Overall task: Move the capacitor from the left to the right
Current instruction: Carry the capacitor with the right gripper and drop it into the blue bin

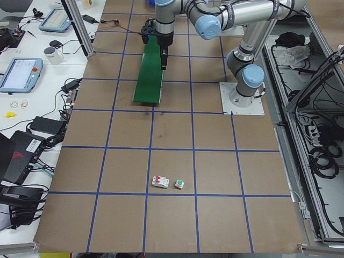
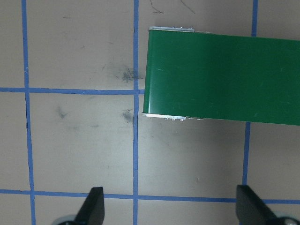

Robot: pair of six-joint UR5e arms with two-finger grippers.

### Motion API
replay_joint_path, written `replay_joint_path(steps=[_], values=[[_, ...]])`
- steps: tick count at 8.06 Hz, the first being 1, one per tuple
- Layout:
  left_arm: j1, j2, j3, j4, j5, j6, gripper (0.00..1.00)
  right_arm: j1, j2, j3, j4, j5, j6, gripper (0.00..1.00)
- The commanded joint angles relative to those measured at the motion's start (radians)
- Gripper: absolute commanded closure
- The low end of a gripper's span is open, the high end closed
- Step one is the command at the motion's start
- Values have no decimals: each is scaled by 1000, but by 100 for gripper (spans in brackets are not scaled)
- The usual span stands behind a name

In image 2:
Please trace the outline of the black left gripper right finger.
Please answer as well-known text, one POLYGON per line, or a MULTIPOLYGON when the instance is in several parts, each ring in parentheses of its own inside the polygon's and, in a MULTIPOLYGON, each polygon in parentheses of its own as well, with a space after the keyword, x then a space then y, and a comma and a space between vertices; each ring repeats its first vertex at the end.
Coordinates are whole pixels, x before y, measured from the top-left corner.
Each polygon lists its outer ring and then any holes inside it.
POLYGON ((242 225, 298 225, 300 223, 293 217, 278 217, 248 185, 236 187, 235 212, 242 225))

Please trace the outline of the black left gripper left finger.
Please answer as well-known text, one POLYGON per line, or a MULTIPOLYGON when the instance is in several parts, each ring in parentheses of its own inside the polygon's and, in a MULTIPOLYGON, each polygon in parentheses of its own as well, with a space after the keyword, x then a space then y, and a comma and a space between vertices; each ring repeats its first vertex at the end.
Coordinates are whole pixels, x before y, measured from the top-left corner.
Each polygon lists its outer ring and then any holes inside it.
POLYGON ((75 218, 65 216, 56 219, 53 225, 102 225, 104 222, 104 191, 93 187, 75 218))

